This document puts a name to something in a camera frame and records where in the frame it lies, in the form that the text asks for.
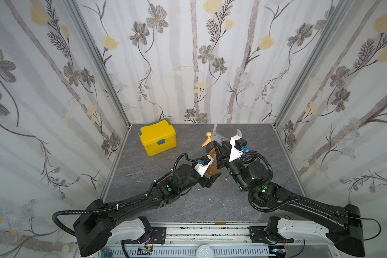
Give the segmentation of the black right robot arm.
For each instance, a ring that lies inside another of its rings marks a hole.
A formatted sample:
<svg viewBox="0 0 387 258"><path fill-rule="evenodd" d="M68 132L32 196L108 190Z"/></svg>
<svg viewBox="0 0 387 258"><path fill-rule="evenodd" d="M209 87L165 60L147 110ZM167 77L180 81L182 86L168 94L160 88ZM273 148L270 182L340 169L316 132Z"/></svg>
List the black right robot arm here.
<svg viewBox="0 0 387 258"><path fill-rule="evenodd" d="M274 183L273 169L260 153L250 150L230 160L231 145L213 143L218 168L226 168L241 191L248 193L248 203L263 213L283 210L311 220L328 229L325 234L334 246L351 256L364 257L364 236L360 209L321 203Z"/></svg>

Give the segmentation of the amber spray bottle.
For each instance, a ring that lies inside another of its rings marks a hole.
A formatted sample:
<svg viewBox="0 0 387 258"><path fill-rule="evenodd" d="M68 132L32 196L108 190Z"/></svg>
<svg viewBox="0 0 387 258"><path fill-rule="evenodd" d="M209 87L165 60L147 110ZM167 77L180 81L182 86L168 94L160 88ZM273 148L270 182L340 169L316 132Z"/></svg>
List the amber spray bottle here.
<svg viewBox="0 0 387 258"><path fill-rule="evenodd" d="M208 158L211 160L209 163L209 167L206 170L205 176L207 178L211 178L212 176L217 176L220 174L219 169L217 168L217 157L216 157L216 150L212 148L208 154Z"/></svg>

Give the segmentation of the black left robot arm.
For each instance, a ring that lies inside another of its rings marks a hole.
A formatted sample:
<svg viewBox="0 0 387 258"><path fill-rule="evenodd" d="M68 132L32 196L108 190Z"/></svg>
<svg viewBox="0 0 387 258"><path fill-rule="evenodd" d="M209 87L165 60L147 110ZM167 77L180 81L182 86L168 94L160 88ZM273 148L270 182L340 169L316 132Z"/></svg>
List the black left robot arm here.
<svg viewBox="0 0 387 258"><path fill-rule="evenodd" d="M153 182L145 193L121 201L91 202L73 224L80 255L89 256L101 250L113 236L112 230L121 223L172 204L197 184L210 188L220 175L214 166L201 176L191 165L182 164Z"/></svg>

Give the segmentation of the amber spray nozzle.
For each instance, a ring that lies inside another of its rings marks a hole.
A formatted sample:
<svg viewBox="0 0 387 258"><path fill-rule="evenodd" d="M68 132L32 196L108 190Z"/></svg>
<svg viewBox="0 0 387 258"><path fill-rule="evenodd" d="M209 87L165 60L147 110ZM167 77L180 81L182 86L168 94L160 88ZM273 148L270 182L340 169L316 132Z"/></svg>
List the amber spray nozzle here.
<svg viewBox="0 0 387 258"><path fill-rule="evenodd" d="M207 139L206 141L201 145L202 147L205 147L207 146L208 144L212 143L213 141L215 141L216 143L218 143L219 145L222 145L222 143L224 141L228 141L228 138L221 135L221 134L218 134L216 132L207 132L206 133L206 136L207 136Z"/></svg>

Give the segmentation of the grey translucent spray bottle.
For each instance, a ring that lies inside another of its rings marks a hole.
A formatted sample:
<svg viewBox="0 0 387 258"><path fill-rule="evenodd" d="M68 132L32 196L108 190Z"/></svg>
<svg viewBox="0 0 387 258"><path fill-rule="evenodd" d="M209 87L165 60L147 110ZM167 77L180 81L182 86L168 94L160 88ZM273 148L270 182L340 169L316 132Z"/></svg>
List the grey translucent spray bottle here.
<svg viewBox="0 0 387 258"><path fill-rule="evenodd" d="M239 129L236 130L236 136L238 136L239 138L243 137L243 134Z"/></svg>

